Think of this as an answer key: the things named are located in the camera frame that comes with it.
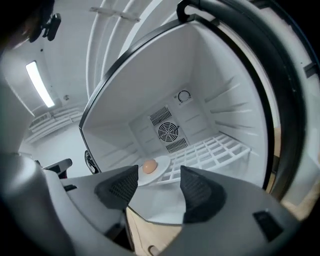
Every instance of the white shelf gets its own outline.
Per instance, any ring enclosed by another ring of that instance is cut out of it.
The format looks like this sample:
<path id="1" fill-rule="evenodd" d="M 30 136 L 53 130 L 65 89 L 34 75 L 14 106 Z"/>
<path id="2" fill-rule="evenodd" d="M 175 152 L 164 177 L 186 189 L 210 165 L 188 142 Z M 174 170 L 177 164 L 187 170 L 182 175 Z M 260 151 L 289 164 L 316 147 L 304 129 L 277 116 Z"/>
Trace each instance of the white shelf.
<path id="1" fill-rule="evenodd" d="M 178 152 L 169 154 L 171 165 L 152 185 L 180 181 L 180 166 L 194 167 L 213 172 L 247 155 L 250 148 L 241 142 L 218 133 Z"/>

